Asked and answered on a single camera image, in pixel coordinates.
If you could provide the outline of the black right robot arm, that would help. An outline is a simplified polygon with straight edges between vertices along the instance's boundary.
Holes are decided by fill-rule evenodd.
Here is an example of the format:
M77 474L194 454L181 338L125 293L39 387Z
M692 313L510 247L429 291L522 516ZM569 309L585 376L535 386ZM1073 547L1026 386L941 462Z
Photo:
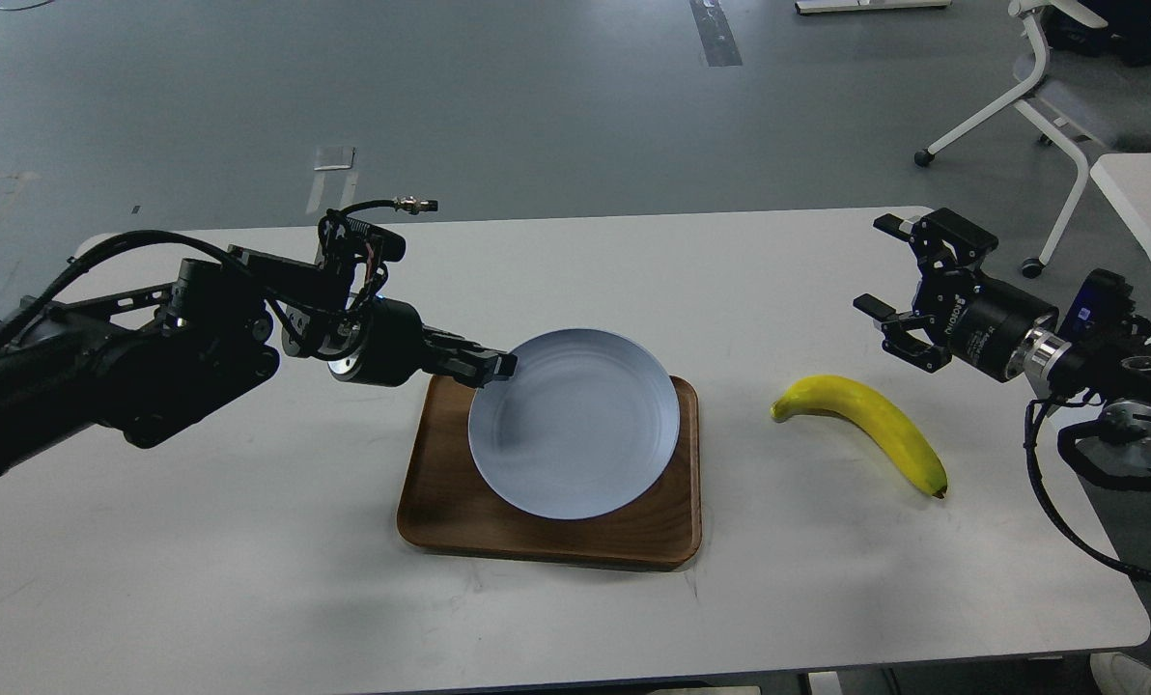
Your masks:
M1057 433L1057 451L1088 483L1112 491L1151 491L1151 321L1139 316L1131 285L1114 272L1087 274L1069 311L996 280L981 265L998 246L991 232L951 209L872 226L902 240L918 264L910 308L872 295L855 308L882 333L882 348L925 373L952 360L998 382L1026 375L1044 388L1026 410L1023 448L1032 491L1058 532L1089 557L1150 582L1151 570L1119 562L1078 537L1043 484L1036 446L1057 408L1098 413Z

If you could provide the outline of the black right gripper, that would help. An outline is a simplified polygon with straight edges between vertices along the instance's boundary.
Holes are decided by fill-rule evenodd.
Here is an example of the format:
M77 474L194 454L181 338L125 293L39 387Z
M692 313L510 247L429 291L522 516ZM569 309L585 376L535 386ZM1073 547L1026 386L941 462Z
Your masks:
M912 304L946 304L950 313L942 320L946 344L942 348L912 334L927 328L933 316L898 312L875 295L859 295L854 307L875 322L890 356L929 374L945 368L955 356L980 373L1007 382L1023 371L1027 336L1055 328L1055 305L985 278L981 265L998 249L999 238L958 212L942 208L908 219L884 214L872 220L872 228L910 246L920 276Z

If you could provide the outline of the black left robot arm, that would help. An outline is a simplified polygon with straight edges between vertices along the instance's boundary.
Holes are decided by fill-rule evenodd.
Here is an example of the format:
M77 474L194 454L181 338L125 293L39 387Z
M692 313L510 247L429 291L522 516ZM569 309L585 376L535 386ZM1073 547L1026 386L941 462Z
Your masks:
M356 215L436 211L413 197L329 209L317 257L299 264L161 230L96 243L41 295L0 322L0 478L92 426L148 449L266 383L283 356L327 362L334 379L396 387L416 373L482 388L513 377L513 353L483 348L387 299L401 235ZM169 283L64 303L82 274L137 249L177 243L200 251Z

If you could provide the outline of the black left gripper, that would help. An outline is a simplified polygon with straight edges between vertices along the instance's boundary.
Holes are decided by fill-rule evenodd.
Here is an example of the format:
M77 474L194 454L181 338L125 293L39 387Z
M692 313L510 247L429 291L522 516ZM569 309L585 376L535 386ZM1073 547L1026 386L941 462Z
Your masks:
M396 387L421 368L447 375L468 388L482 388L496 379L511 379L518 357L483 348L462 335L424 328L420 314L405 301L374 299L360 324L356 351L331 361L334 379L356 384Z

